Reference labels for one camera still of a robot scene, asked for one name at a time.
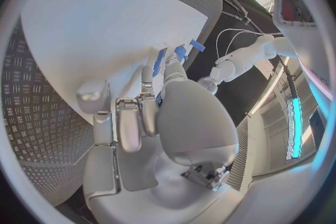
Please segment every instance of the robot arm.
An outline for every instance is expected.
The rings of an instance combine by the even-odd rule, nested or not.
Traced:
[[[256,61],[272,59],[277,54],[297,58],[286,38],[274,38],[273,35],[262,35],[256,42],[246,48],[235,50],[218,59],[212,68],[210,76],[201,78],[198,83],[213,94],[217,85],[230,82],[252,68]]]

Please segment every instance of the blue light strip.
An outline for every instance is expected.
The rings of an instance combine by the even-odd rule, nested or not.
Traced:
[[[298,98],[293,99],[294,122],[295,122],[295,137],[293,158],[299,158],[302,146],[302,110],[301,103]]]

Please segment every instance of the textured metal wall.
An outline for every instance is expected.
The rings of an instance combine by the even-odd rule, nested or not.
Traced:
[[[203,43],[221,13],[222,0],[180,0],[208,17]],[[36,65],[20,20],[8,44],[2,76],[6,130],[26,174],[54,206],[82,184],[92,126],[54,91]]]
[[[240,190],[245,173],[246,158],[248,155],[248,127],[248,119],[245,117],[236,128],[238,133],[239,152],[227,180],[227,183],[236,190]]]

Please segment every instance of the white curved panel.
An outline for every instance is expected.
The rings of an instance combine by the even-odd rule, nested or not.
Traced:
[[[110,83],[112,97],[140,92],[152,46],[167,52],[197,39],[207,17],[178,0],[28,0],[21,21],[30,51],[56,92],[92,123],[76,101],[86,79]]]

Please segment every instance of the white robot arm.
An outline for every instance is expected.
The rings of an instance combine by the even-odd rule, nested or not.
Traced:
[[[262,35],[256,42],[246,48],[235,50],[218,59],[210,76],[201,78],[198,83],[215,94],[217,85],[230,82],[252,68],[256,61],[272,59],[277,54],[297,58],[286,38],[274,38],[273,35]]]

